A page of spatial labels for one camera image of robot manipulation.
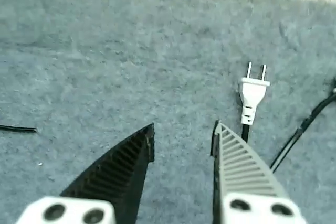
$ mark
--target carpet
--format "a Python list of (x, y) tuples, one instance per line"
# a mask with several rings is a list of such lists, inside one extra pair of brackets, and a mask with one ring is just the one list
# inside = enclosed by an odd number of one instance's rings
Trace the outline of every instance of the carpet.
[[(58, 195), (154, 122), (138, 223), (210, 223), (215, 120), (240, 134), (238, 82), (271, 82), (250, 144), (270, 164), (336, 76), (336, 0), (0, 0), (0, 223)], [(310, 224), (336, 218), (330, 105), (276, 176)]]

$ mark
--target power cord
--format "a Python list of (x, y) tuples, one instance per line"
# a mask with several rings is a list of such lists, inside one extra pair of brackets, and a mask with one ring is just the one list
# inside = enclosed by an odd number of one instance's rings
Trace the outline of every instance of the power cord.
[(37, 129), (36, 128), (25, 128), (25, 127), (14, 127), (14, 126), (0, 125), (0, 131), (36, 133)]
[(300, 127), (297, 128), (294, 135), (287, 141), (282, 150), (279, 152), (277, 157), (272, 162), (270, 169), (273, 173), (278, 169), (279, 165), (287, 156), (288, 152), (292, 149), (295, 143), (299, 140), (299, 138), (303, 135), (303, 133), (307, 130), (307, 128), (311, 125), (311, 123), (315, 120), (315, 118), (321, 113), (321, 111), (328, 106), (330, 103), (336, 101), (336, 88), (334, 88), (332, 94), (320, 102), (315, 109), (311, 112), (311, 114), (303, 121)]
[(240, 81), (239, 94), (243, 103), (241, 123), (243, 131), (242, 139), (247, 143), (250, 125), (253, 124), (256, 116), (258, 104), (265, 96), (266, 89), (270, 85), (269, 81), (265, 81), (266, 65), (262, 67), (261, 79), (250, 78), (252, 62), (249, 62), (246, 77)]
[[(264, 98), (266, 89), (270, 86), (269, 81), (265, 81), (266, 74), (266, 65), (262, 67), (261, 79), (253, 79), (250, 78), (252, 63), (249, 62), (248, 70), (246, 77), (243, 77), (240, 81), (239, 86), (239, 94), (241, 101), (243, 103), (242, 117), (241, 123), (243, 125), (243, 130), (241, 133), (241, 138), (247, 143), (248, 142), (248, 134), (250, 130), (250, 126), (253, 125), (256, 110)], [(277, 157), (272, 162), (270, 169), (274, 173), (282, 161), (287, 156), (288, 152), (292, 149), (298, 139), (303, 135), (303, 133), (307, 130), (307, 128), (311, 125), (311, 123), (315, 120), (315, 118), (321, 113), (321, 111), (328, 106), (330, 103), (336, 101), (336, 78), (334, 80), (334, 89), (332, 94), (320, 102), (311, 112), (309, 117), (307, 117), (300, 127), (297, 128), (294, 135), (287, 141), (282, 150), (279, 152)]]

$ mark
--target metal prong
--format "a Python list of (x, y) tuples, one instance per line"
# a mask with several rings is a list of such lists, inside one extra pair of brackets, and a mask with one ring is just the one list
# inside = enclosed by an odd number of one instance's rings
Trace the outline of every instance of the metal prong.
[(247, 75), (246, 75), (247, 78), (250, 78), (251, 67), (252, 67), (252, 62), (250, 61), (250, 62), (248, 63), (248, 69), (247, 69)]
[(265, 80), (265, 74), (266, 74), (266, 64), (262, 66), (262, 74), (261, 74), (261, 80)]

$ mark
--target black cord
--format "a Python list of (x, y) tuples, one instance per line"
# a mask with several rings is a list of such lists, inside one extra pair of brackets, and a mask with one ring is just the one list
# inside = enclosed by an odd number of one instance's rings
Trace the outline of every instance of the black cord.
[(307, 117), (303, 121), (303, 123), (300, 125), (300, 127), (297, 128), (294, 135), (287, 141), (285, 146), (282, 148), (282, 150), (279, 152), (277, 157), (272, 162), (270, 169), (273, 173), (278, 169), (279, 165), (282, 163), (284, 158), (287, 156), (288, 152), (292, 149), (292, 147), (295, 145), (297, 140), (303, 135), (303, 133), (307, 130), (307, 128), (311, 125), (311, 123), (315, 120), (315, 118), (320, 114), (320, 112), (326, 106), (328, 106), (330, 103), (334, 101), (336, 101), (336, 93), (324, 99), (322, 102), (319, 103), (319, 105), (315, 107), (315, 109), (313, 109), (310, 116)]
[(248, 141), (248, 133), (250, 131), (250, 125), (243, 124), (243, 130), (241, 132), (242, 139), (247, 143)]
[(36, 128), (24, 128), (24, 127), (14, 127), (14, 126), (0, 125), (0, 131), (36, 133), (37, 129)]

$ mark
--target white plug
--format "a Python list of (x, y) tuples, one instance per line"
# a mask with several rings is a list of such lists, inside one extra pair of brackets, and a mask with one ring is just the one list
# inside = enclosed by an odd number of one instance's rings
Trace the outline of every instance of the white plug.
[(252, 62), (248, 64), (246, 77), (240, 81), (239, 94), (243, 102), (241, 123), (252, 125), (256, 116), (258, 104), (264, 98), (266, 88), (270, 86), (269, 81), (265, 81), (266, 65), (262, 67), (261, 80), (250, 78)]

